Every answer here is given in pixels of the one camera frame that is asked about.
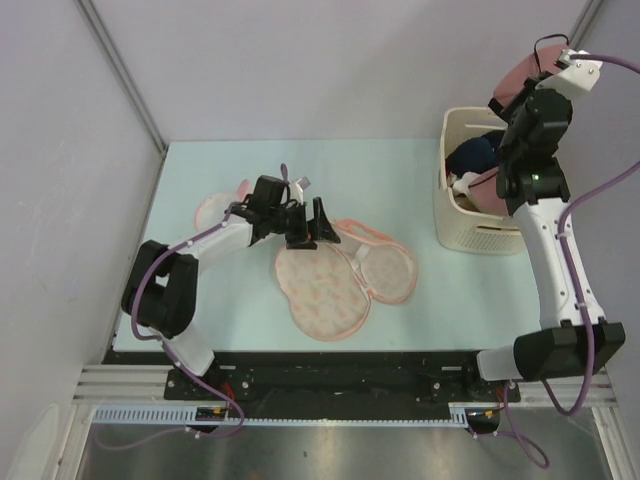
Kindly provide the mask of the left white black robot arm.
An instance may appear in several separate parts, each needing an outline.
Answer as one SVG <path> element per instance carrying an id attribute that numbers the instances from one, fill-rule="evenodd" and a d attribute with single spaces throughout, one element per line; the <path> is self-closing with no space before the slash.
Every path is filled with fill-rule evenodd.
<path id="1" fill-rule="evenodd" d="M 276 235 L 292 250 L 339 244 L 322 199 L 304 201 L 309 185 L 305 177 L 291 182 L 285 176 L 262 175 L 250 192 L 228 202 L 214 225 L 173 246 L 148 240 L 139 247 L 121 309 L 129 315 L 136 339 L 159 342 L 173 364 L 188 373 L 185 385 L 197 398 L 210 399 L 221 387 L 221 376 L 213 369 L 215 353 L 193 325 L 200 274 Z"/>

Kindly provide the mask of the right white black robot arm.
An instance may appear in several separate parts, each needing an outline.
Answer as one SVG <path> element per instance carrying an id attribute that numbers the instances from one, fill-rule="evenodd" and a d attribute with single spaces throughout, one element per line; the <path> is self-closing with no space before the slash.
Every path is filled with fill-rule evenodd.
<path id="1" fill-rule="evenodd" d="M 576 241 L 565 175 L 556 158 L 579 90 L 557 75 L 529 78 L 505 107 L 490 108 L 507 123 L 497 152 L 496 190 L 524 240 L 538 291 L 540 327 L 499 349 L 482 350 L 461 376 L 463 393 L 484 401 L 499 380 L 538 381 L 589 376 L 626 340 L 610 323 L 589 285 Z"/>

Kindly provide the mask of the floral orange bra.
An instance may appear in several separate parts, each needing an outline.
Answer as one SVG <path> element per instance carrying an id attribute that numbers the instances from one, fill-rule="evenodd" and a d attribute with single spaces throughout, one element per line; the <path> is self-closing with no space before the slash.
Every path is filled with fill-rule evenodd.
<path id="1" fill-rule="evenodd" d="M 318 341 L 338 341 L 367 320 L 372 303 L 402 304 L 416 287 L 413 253 L 387 234 L 358 221 L 332 223 L 338 244 L 315 250 L 282 248 L 275 274 L 294 324 Z"/>

